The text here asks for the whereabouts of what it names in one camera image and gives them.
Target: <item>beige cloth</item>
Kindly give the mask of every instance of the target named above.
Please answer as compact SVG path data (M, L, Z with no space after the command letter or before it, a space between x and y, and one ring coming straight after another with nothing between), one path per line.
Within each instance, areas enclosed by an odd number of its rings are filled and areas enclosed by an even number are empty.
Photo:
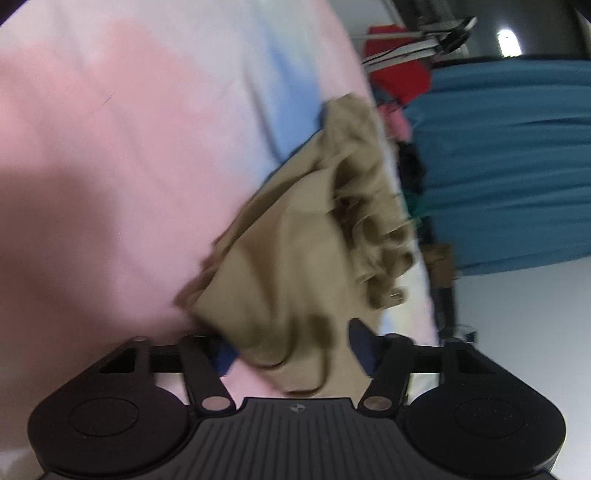
M347 95L218 240L187 310L291 395L351 397L369 379L348 321L401 303L412 237L384 172L372 110Z

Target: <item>blue fabric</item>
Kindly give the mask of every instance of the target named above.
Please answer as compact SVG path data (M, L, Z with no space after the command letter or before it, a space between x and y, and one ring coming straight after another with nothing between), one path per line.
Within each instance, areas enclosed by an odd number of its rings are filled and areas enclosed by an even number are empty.
M238 352L234 350L234 347L225 340L221 340L217 355L213 359L213 367L220 377L224 377L237 359Z
M435 70L406 113L437 239L462 273L591 255L591 61Z
M376 350L381 345L380 339L361 320L354 318L349 321L349 346L357 361L369 377L378 370L381 358Z

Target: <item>pink bedsheet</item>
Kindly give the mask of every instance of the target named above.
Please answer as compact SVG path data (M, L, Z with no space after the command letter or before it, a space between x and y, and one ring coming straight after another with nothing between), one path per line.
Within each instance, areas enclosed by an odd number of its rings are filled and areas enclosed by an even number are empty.
M368 95L324 0L29 0L0 27L3 479L40 474L46 395L130 337L191 331L174 296L349 92ZM420 263L406 282L384 329L432 343ZM225 382L277 394L240 362Z

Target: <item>logo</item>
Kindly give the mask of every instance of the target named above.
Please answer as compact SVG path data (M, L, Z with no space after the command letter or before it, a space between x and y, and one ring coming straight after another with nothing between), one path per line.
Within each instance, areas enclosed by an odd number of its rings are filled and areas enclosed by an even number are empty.
M306 409L305 406L303 406L301 403L294 403L291 407L290 410L293 413L302 413L304 410Z

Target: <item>navy fabric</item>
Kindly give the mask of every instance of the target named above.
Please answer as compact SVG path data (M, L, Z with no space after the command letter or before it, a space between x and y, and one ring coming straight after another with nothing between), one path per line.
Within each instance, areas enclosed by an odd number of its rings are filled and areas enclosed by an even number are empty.
M238 352L225 340L220 340L219 349L213 359L213 367L220 377L225 376L232 364L238 359Z
M377 352L380 346L379 340L383 337L376 336L361 320L349 321L349 346L356 356L361 368L367 376L373 377L376 373L381 358Z
M462 273L591 255L591 61L438 69L406 113L437 239Z

